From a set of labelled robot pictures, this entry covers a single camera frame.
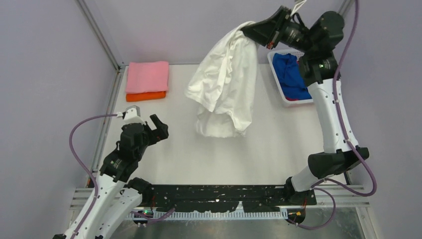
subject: white table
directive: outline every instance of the white table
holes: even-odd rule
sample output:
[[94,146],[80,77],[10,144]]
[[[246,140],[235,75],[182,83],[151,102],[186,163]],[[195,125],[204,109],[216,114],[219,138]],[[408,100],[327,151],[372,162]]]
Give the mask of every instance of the white table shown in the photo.
[[[198,103],[184,89],[198,65],[171,65],[169,92],[161,100],[126,102],[127,68],[115,111],[137,105],[152,125],[156,114],[169,126],[169,138],[148,147],[133,177],[152,184],[284,184],[300,172],[308,156],[322,152],[322,132],[313,105],[284,108],[268,64],[260,65],[253,121],[246,137],[209,138],[195,132]],[[122,119],[113,118],[102,159],[120,139]],[[345,183],[343,175],[334,177]]]

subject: white cloth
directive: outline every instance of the white cloth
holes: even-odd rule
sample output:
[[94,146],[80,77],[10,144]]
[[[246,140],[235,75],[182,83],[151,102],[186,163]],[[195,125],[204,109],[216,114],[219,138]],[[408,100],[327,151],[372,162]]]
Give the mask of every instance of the white cloth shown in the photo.
[[245,135],[252,122],[258,45],[238,26],[221,39],[199,65],[185,91],[198,103],[196,131],[204,136]]

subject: white laundry basket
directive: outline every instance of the white laundry basket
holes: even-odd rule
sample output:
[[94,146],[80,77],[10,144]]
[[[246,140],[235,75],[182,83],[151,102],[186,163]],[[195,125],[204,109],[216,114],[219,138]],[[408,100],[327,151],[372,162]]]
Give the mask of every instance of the white laundry basket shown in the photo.
[[278,51],[271,51],[268,53],[268,61],[270,62],[270,67],[271,70],[273,71],[273,75],[274,75],[274,79],[277,83],[277,87],[278,90],[281,94],[281,98],[283,99],[283,101],[281,102],[283,104],[284,107],[295,107],[295,106],[302,106],[302,105],[306,105],[306,104],[312,104],[314,101],[313,99],[309,99],[309,100],[300,100],[300,101],[289,101],[286,99],[286,97],[284,96],[283,90],[281,89],[280,86],[280,82],[278,80],[276,71],[274,70],[274,65],[273,65],[273,57],[276,53],[282,54],[282,55],[286,55],[286,54],[292,54],[294,56],[297,56],[297,58],[299,59],[299,57],[303,56],[303,52],[300,52],[298,50],[295,49],[284,49],[284,50],[278,50]]

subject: gray wall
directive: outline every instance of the gray wall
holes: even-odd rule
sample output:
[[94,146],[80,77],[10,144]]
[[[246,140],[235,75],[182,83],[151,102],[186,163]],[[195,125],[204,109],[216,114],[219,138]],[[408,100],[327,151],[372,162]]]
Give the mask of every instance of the gray wall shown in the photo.
[[[421,9],[420,0],[361,0],[360,22],[341,71],[350,123],[371,153],[368,163],[379,189],[370,202],[387,239],[421,238]],[[353,17],[354,9],[347,32]],[[370,189],[363,167],[352,176]]]
[[[105,112],[114,69],[73,0],[2,1],[0,32],[0,238],[52,238],[86,179],[69,132]],[[75,135],[85,162],[99,128]]]
[[[114,54],[125,64],[166,60],[199,63],[229,31],[246,21],[269,18],[293,0],[86,0]],[[301,9],[311,24],[342,0],[312,0]],[[266,50],[260,61],[268,62]]]

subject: stack of folded cloth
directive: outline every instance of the stack of folded cloth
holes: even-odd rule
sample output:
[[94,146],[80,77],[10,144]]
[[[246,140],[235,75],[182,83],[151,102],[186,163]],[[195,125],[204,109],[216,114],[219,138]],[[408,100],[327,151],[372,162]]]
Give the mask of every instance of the stack of folded cloth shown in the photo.
[[129,63],[126,101],[136,102],[161,99],[169,90],[169,63]]

